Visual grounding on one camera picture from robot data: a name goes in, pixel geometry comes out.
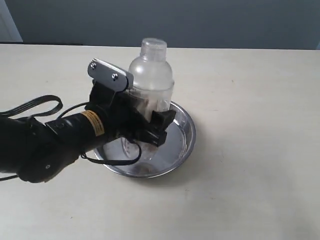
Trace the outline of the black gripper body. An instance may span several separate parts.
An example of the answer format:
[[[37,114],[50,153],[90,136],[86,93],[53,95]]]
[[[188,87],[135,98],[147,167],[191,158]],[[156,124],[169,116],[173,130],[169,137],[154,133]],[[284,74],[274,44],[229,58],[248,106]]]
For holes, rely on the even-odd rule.
[[[93,81],[89,102],[85,109],[95,112],[111,140],[126,138],[156,147],[162,146],[167,132],[151,132],[151,120],[147,121],[135,108],[133,98],[125,92],[115,92],[97,81]]]

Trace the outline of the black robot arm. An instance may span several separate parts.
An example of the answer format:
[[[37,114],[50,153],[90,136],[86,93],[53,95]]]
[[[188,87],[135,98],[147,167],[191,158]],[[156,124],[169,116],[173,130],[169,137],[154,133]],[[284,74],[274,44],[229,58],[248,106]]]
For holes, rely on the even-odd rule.
[[[83,112],[61,112],[46,123],[38,121],[38,114],[19,117],[20,113],[49,101],[56,101],[57,106],[43,112],[43,116],[61,111],[59,97],[43,95],[0,114],[0,170],[8,179],[48,182],[78,158],[86,159],[87,152],[119,138],[138,148],[143,143],[160,147],[176,116],[174,110],[155,111],[146,120],[124,91],[115,92],[93,81]]]

